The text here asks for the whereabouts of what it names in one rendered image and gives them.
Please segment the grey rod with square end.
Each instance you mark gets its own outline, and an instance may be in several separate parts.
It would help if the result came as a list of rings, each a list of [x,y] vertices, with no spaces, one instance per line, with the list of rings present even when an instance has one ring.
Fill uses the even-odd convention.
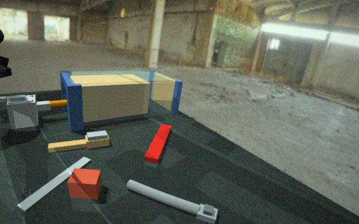
[[[212,205],[195,204],[193,202],[174,197],[165,192],[158,191],[134,180],[129,180],[127,182],[127,188],[151,199],[156,199],[157,201],[160,201],[164,204],[174,206],[175,208],[182,209],[192,214],[196,214],[196,218],[198,220],[214,224],[217,219],[218,209],[214,208]]]

